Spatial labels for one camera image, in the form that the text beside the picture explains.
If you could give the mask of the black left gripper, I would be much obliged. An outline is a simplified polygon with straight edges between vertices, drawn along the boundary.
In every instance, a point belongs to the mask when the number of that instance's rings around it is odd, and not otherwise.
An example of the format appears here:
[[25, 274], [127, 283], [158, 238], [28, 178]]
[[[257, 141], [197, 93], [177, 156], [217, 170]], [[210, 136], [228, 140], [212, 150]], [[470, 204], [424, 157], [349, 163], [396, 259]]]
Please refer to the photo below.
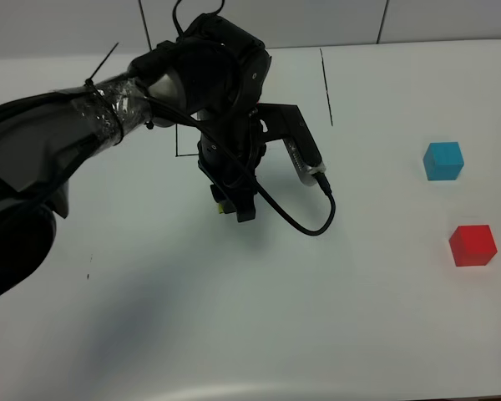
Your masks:
[[200, 170], [210, 179], [215, 202], [222, 204], [224, 214], [235, 213], [238, 222], [254, 220], [255, 196], [266, 197], [256, 178], [266, 152], [266, 144], [258, 144], [261, 129], [256, 115], [257, 105], [241, 113], [228, 110], [221, 115], [213, 109], [197, 113]]

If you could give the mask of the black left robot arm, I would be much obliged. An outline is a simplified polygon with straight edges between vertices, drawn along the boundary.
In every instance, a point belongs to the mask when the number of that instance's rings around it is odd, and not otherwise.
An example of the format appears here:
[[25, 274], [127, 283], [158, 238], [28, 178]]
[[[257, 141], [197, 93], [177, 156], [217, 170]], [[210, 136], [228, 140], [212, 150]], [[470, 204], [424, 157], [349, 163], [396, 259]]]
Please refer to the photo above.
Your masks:
[[257, 104], [270, 64], [260, 39], [203, 13], [111, 79], [1, 104], [0, 296], [48, 255], [82, 163], [140, 126], [229, 121]]

